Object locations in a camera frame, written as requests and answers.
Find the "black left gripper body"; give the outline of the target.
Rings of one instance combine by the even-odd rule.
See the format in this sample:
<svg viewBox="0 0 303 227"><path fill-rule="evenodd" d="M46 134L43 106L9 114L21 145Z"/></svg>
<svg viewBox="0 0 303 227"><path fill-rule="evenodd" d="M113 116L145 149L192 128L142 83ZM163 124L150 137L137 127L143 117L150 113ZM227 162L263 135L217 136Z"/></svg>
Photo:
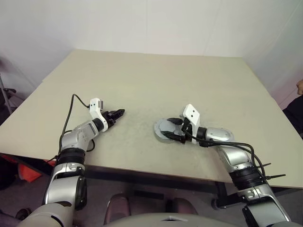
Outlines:
<svg viewBox="0 0 303 227"><path fill-rule="evenodd" d="M112 127L116 122L116 111L105 111L103 112L103 117L105 118L108 127Z"/></svg>

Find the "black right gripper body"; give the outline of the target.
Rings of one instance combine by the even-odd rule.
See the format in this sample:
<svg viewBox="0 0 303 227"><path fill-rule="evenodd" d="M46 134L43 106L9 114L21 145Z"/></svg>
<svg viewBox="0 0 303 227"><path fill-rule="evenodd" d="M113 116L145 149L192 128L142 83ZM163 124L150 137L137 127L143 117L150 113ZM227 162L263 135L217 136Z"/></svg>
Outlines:
<svg viewBox="0 0 303 227"><path fill-rule="evenodd" d="M181 131L184 135L181 136L181 143L186 143L186 141L192 141L192 125L188 118L179 119L181 125Z"/></svg>

